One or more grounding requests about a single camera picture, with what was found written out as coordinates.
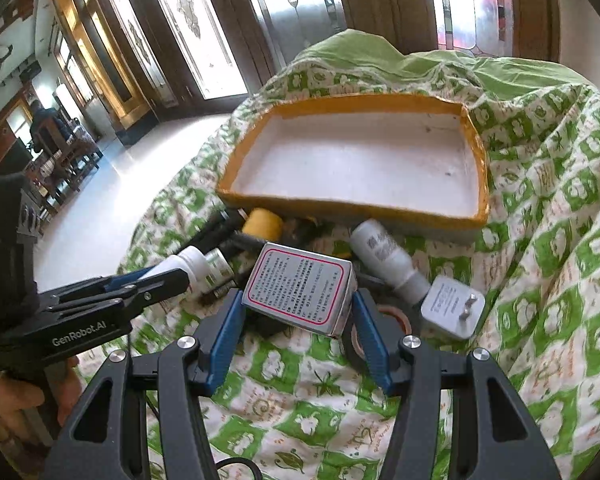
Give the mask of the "left hand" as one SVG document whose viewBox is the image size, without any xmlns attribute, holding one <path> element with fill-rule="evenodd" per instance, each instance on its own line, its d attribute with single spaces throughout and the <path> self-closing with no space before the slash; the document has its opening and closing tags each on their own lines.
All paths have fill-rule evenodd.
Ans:
<svg viewBox="0 0 600 480">
<path fill-rule="evenodd" d="M 58 406 L 57 422 L 61 427 L 65 425 L 66 419 L 82 393 L 80 378 L 76 374 L 79 362 L 77 356 L 69 358 L 65 362 L 65 378 L 54 387 L 53 397 Z M 24 411 L 36 410 L 44 402 L 44 393 L 38 386 L 1 374 L 0 442 L 4 443 L 9 439 L 14 439 L 22 443 L 39 445 L 41 439 L 27 421 Z"/>
</svg>

